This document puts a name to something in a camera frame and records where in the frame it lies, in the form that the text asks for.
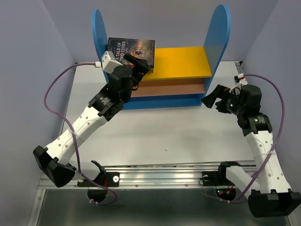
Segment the Tale Of Two Cities book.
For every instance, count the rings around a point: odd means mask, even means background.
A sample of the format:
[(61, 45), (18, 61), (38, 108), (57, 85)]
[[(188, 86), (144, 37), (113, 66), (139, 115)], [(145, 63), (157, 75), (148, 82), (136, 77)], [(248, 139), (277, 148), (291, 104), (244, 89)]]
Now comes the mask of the Tale Of Two Cities book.
[(124, 59), (126, 53), (139, 59), (146, 59), (148, 65), (155, 63), (155, 40), (114, 38), (108, 39), (107, 51), (111, 51), (117, 61), (124, 65), (131, 63)]

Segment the Three Days To See book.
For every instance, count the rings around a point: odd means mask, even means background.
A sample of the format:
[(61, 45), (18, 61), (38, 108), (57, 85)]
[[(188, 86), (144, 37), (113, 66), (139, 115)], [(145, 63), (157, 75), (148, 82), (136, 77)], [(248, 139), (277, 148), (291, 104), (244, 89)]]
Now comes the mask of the Three Days To See book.
[(149, 70), (150, 68), (154, 68), (154, 66), (153, 65), (146, 65), (146, 68)]

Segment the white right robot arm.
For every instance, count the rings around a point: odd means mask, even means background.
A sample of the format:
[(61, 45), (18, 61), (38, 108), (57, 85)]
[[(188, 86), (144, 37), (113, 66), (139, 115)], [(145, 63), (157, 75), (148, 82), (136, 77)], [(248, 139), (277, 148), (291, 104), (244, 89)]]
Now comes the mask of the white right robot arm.
[(207, 108), (216, 107), (221, 113), (232, 113), (250, 146), (257, 171), (248, 175), (236, 161), (221, 162), (217, 180), (231, 182), (247, 199), (256, 218), (290, 215), (301, 203), (301, 194), (294, 192), (281, 169), (274, 145), (272, 126), (267, 115), (260, 112), (261, 90), (254, 85), (230, 89), (217, 85), (212, 93), (201, 99)]

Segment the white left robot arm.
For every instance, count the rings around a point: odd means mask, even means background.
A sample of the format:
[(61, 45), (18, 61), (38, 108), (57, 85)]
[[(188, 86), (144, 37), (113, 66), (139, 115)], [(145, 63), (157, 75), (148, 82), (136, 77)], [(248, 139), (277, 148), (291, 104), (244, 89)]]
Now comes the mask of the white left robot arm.
[(88, 102), (84, 111), (74, 123), (70, 123), (62, 114), (46, 109), (61, 117), (68, 129), (45, 147), (37, 146), (33, 155), (38, 167), (56, 187), (67, 185), (76, 175), (83, 174), (81, 166), (70, 164), (73, 155), (79, 155), (79, 147), (101, 126), (119, 113), (125, 103), (130, 101), (133, 91), (139, 87), (142, 78), (149, 72), (146, 59), (139, 59), (127, 53), (124, 56), (130, 64), (117, 61), (112, 52), (106, 51), (100, 61), (84, 62), (73, 67), (90, 65), (108, 73), (108, 82)]

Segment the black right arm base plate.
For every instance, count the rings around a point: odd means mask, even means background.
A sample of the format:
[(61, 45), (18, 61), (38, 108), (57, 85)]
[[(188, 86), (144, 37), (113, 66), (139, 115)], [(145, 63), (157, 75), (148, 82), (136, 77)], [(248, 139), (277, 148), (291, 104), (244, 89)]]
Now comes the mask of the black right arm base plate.
[(227, 184), (218, 171), (203, 171), (200, 181), (203, 186), (225, 186)]

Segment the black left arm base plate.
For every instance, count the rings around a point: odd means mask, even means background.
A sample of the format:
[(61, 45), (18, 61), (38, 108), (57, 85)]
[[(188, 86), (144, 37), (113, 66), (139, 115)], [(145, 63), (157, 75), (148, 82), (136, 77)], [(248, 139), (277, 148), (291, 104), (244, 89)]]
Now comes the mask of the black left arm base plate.
[[(114, 172), (100, 173), (93, 182), (105, 187), (119, 187), (119, 181), (120, 181), (120, 173), (114, 171)], [(86, 179), (84, 179), (82, 182), (78, 180), (77, 186), (96, 187), (96, 185), (94, 185), (93, 183), (89, 182)]]

